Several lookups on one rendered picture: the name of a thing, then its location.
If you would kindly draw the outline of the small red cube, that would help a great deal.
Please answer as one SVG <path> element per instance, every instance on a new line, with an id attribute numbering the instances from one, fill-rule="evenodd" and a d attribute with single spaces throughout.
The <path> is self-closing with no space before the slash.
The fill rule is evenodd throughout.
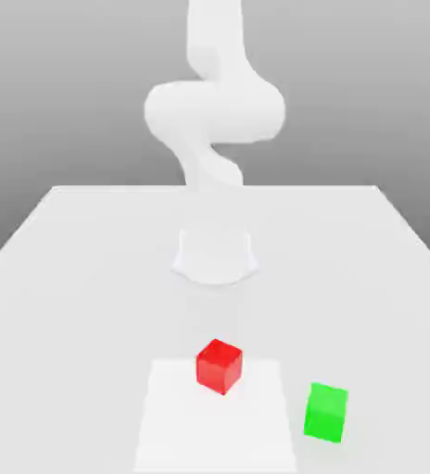
<path id="1" fill-rule="evenodd" d="M 241 378 L 243 351 L 213 339 L 196 356 L 196 381 L 212 391 L 226 395 Z"/>

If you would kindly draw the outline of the small green cube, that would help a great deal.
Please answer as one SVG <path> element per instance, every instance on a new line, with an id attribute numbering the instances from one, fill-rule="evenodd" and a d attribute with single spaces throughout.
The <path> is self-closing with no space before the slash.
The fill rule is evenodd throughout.
<path id="1" fill-rule="evenodd" d="M 304 434 L 330 443 L 341 443 L 348 391 L 313 382 L 307 401 Z"/>

